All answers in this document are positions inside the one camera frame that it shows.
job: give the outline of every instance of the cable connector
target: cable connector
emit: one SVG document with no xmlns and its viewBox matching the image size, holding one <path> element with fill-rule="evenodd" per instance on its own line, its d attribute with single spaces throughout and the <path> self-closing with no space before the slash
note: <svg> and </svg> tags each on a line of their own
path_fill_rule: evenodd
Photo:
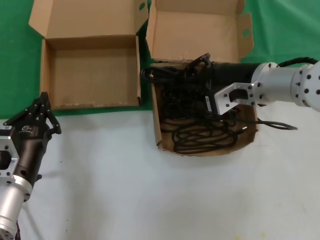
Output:
<svg viewBox="0 0 320 240">
<path fill-rule="evenodd" d="M 236 131 L 235 133 L 236 133 L 237 135 L 240 135 L 240 134 L 243 134 L 243 133 L 245 133 L 245 132 L 247 132 L 247 131 L 248 131 L 248 127 L 247 127 L 247 126 L 244 126 L 243 128 L 239 129 L 239 130 Z"/>
</svg>

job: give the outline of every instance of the black tube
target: black tube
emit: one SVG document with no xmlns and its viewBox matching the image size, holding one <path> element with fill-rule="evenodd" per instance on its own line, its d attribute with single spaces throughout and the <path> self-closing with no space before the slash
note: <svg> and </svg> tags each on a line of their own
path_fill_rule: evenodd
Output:
<svg viewBox="0 0 320 240">
<path fill-rule="evenodd" d="M 255 70 L 261 63 L 213 63 L 200 72 L 212 86 L 229 86 L 233 83 L 251 83 Z"/>
</svg>

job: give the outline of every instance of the open cardboard box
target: open cardboard box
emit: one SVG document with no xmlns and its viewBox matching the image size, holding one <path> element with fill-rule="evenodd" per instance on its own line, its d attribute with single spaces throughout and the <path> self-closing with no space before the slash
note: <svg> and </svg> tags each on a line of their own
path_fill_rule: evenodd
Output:
<svg viewBox="0 0 320 240">
<path fill-rule="evenodd" d="M 29 25 L 44 36 L 40 91 L 53 109 L 138 106 L 137 31 L 146 0 L 34 0 Z"/>
<path fill-rule="evenodd" d="M 166 61 L 155 65 L 179 68 L 205 53 L 215 62 L 238 63 L 254 47 L 251 14 L 241 14 L 244 9 L 245 0 L 152 0 L 146 41 L 151 57 Z M 161 86 L 151 87 L 156 144 L 173 152 L 171 134 L 161 132 Z M 255 107 L 240 109 L 239 118 L 257 119 Z M 224 155 L 247 146 L 257 126 L 238 122 L 235 129 L 243 127 L 247 130 L 233 147 L 192 156 Z"/>
</svg>

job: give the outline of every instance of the robotic arm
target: robotic arm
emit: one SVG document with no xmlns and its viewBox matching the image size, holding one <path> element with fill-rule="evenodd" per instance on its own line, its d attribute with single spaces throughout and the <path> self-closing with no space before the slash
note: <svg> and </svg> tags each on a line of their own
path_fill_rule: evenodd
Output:
<svg viewBox="0 0 320 240">
<path fill-rule="evenodd" d="M 61 134 L 61 128 L 51 112 L 46 92 L 3 125 L 0 127 L 0 240 L 14 240 L 22 204 L 30 199 L 35 182 L 42 178 L 38 172 L 47 144 L 53 134 Z"/>
<path fill-rule="evenodd" d="M 206 54 L 189 64 L 185 71 L 200 62 L 198 73 L 206 82 L 209 112 L 223 115 L 238 104 L 265 106 L 275 101 L 295 103 L 320 112 L 320 62 L 303 57 L 281 64 L 215 63 Z M 301 67 L 287 67 L 308 63 Z"/>
</svg>

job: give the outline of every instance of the metal bracket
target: metal bracket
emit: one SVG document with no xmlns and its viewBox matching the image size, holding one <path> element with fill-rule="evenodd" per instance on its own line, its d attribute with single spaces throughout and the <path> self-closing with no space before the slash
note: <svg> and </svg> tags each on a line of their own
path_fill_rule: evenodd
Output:
<svg viewBox="0 0 320 240">
<path fill-rule="evenodd" d="M 18 164 L 19 155 L 10 136 L 0 136 L 0 151 L 8 151 L 11 155 L 9 167 L 5 170 L 0 170 L 0 183 L 10 179 Z"/>
<path fill-rule="evenodd" d="M 234 108 L 238 104 L 243 105 L 254 105 L 255 104 L 255 96 L 254 96 L 254 84 L 253 83 L 240 83 L 235 82 L 221 91 L 218 91 L 214 95 L 214 100 L 217 105 L 217 111 L 219 115 L 223 115 L 228 112 L 230 109 Z M 246 90 L 248 93 L 248 99 L 237 99 L 234 102 L 230 101 L 230 93 L 233 90 L 242 89 Z"/>
</svg>

